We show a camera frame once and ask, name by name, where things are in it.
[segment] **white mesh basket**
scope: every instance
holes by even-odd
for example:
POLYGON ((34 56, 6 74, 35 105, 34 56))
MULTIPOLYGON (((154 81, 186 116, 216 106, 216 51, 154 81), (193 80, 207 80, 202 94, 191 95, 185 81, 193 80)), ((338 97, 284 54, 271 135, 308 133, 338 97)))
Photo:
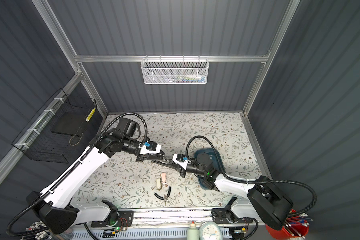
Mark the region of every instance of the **white mesh basket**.
POLYGON ((141 61, 146 84, 206 84, 208 59, 196 61, 141 61))

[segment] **light green bottle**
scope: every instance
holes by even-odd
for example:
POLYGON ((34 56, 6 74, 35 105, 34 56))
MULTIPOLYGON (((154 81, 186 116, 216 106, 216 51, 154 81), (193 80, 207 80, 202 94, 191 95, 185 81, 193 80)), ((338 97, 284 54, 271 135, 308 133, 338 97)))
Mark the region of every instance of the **light green bottle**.
POLYGON ((194 221, 192 221, 191 226, 187 230, 187 240, 199 240, 199 230, 196 228, 194 221))

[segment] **pen holder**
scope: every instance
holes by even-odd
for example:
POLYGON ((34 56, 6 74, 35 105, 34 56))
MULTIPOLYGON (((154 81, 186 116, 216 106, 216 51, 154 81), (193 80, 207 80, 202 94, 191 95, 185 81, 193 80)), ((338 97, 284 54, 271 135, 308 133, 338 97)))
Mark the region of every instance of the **pen holder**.
MULTIPOLYGON (((283 239, 290 239, 290 238, 297 238, 298 235, 292 236, 283 226, 283 228, 280 231, 274 230, 273 228, 270 228, 268 225, 265 225, 265 228, 268 230, 269 234, 279 240, 283 239)), ((303 225, 295 225, 293 226, 302 236, 305 236, 308 233, 309 227, 305 227, 303 225)))

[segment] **wire mesh basket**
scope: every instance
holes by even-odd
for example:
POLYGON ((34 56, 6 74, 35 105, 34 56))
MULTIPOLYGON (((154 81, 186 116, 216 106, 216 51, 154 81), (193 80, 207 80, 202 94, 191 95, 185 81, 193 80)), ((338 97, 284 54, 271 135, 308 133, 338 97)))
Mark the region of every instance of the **wire mesh basket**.
POLYGON ((146 84, 206 84, 208 59, 198 61, 141 61, 146 84))
POLYGON ((34 128, 25 131, 26 138, 18 136, 12 145, 31 160, 72 162, 95 111, 94 99, 64 95, 51 109, 44 110, 46 114, 34 128))

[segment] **pliers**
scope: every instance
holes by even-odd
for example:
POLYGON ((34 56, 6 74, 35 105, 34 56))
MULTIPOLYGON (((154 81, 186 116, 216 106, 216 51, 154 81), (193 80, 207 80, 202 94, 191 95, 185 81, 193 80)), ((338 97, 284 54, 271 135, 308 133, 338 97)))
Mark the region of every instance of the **pliers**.
POLYGON ((157 197, 160 200, 164 200, 164 205, 167 206, 167 200, 169 198, 169 195, 171 194, 171 187, 168 187, 168 193, 167 195, 164 195, 163 197, 155 193, 155 197, 157 197))

